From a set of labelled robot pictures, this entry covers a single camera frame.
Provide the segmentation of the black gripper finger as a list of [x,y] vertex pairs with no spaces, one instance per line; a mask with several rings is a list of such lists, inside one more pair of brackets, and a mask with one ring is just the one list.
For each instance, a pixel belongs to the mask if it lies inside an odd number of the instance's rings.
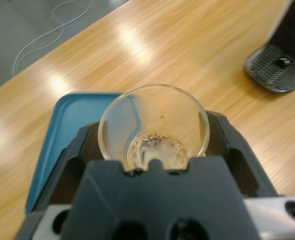
[[90,161],[102,160],[98,144],[99,122],[81,127],[60,152],[36,199],[26,207],[26,214],[44,211],[49,205],[70,205]]
[[213,111],[206,113],[210,138],[205,155],[223,157],[245,198],[277,197],[279,194],[246,139],[226,116]]

